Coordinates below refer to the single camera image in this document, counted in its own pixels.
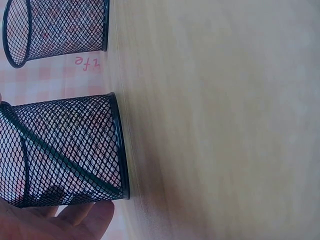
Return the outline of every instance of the human hand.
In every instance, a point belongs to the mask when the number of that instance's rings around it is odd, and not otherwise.
[[[0,239],[100,240],[115,206],[111,201],[67,206],[54,217],[57,206],[17,208],[0,198]]]

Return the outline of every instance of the mesh cup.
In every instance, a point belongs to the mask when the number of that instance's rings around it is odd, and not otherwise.
[[[19,207],[129,199],[114,93],[0,104],[0,197]]]
[[[107,51],[109,0],[9,0],[2,41],[9,63]]]

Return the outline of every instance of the wooden surface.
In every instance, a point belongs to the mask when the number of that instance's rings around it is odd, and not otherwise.
[[[131,240],[320,239],[317,0],[111,0]]]

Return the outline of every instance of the pink checkered tablecloth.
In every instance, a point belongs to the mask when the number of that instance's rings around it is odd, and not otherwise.
[[[0,0],[1,21],[7,1]],[[99,52],[76,53],[28,61],[15,69],[0,44],[0,92],[11,105],[105,94]],[[128,236],[119,201],[104,240],[126,240]]]

